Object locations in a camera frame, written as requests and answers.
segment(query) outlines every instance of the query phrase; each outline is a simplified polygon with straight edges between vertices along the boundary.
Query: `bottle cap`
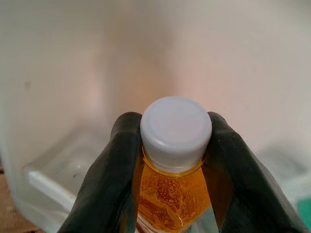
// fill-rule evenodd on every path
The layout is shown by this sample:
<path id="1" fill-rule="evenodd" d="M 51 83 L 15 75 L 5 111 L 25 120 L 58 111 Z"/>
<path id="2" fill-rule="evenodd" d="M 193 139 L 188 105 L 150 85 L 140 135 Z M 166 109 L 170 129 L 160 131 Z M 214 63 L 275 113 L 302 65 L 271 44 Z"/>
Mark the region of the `bottle cap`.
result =
<path id="1" fill-rule="evenodd" d="M 181 173 L 202 159 L 212 132 L 206 110 L 184 97 L 165 97 L 144 112 L 140 131 L 148 161 L 158 170 Z"/>

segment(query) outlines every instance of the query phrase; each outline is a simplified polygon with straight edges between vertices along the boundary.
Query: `bottle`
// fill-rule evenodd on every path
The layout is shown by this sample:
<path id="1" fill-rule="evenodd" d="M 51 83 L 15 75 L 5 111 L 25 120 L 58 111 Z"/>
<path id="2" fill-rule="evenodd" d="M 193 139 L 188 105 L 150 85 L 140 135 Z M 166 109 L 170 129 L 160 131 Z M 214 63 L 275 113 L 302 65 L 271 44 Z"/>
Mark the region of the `bottle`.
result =
<path id="1" fill-rule="evenodd" d="M 144 112 L 140 131 L 144 169 L 138 229 L 183 233 L 209 206 L 201 165 L 211 136 L 211 120 L 196 102 L 165 97 Z"/>

